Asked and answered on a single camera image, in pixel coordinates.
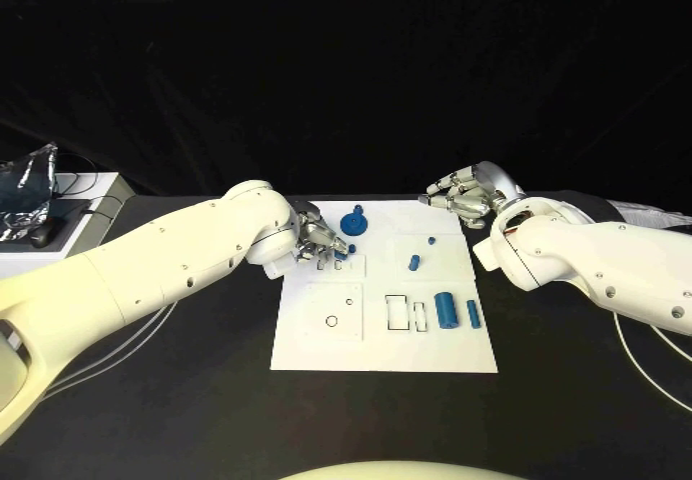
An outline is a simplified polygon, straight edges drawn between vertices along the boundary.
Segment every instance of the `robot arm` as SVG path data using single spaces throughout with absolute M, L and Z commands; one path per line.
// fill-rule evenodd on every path
M 484 268 L 502 268 L 519 288 L 565 281 L 600 307 L 692 334 L 692 236 L 594 223 L 568 203 L 527 197 L 490 162 L 444 177 L 419 200 L 447 208 L 470 228 L 483 228 L 480 217 L 496 212 L 473 250 Z
M 0 444 L 94 342 L 223 278 L 243 258 L 277 278 L 295 266 L 295 248 L 321 257 L 347 253 L 314 205 L 291 208 L 267 182 L 251 181 L 94 250 L 0 281 L 0 319 L 30 358 L 21 361 L 0 336 Z

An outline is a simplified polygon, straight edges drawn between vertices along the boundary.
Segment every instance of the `black table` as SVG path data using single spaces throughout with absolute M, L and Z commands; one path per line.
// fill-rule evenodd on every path
M 108 238 L 202 200 L 132 198 Z M 465 233 L 474 244 L 481 233 Z M 132 357 L 39 406 L 0 448 L 0 477 L 272 479 L 409 459 L 529 478 L 690 478 L 692 415 L 636 372 L 610 313 L 565 284 L 526 293 L 474 267 L 497 375 L 269 371 L 281 280 L 243 262 Z M 649 327 L 623 329 L 692 403 L 692 365 Z

